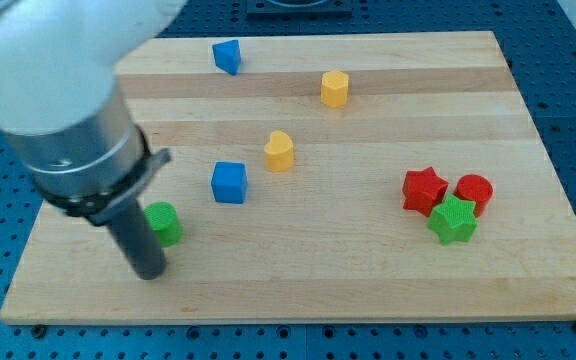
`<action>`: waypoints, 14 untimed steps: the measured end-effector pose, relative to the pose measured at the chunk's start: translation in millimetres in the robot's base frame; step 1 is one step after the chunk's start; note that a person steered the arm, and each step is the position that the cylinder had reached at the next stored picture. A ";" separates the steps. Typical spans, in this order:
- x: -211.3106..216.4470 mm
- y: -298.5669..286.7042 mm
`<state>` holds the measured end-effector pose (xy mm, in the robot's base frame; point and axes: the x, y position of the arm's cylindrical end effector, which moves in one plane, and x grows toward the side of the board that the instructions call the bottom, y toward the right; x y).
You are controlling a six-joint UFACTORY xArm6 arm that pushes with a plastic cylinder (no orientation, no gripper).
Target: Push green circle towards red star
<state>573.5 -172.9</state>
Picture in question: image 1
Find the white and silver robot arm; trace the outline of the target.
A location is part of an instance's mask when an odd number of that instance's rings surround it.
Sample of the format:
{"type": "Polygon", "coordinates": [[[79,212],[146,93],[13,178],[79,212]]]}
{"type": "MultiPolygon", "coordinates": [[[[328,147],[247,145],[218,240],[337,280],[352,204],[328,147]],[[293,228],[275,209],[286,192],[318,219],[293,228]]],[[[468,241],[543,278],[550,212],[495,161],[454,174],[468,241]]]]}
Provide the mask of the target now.
{"type": "Polygon", "coordinates": [[[0,0],[0,130],[54,206],[91,223],[138,224],[168,160],[152,153],[115,68],[184,0],[0,0]]]}

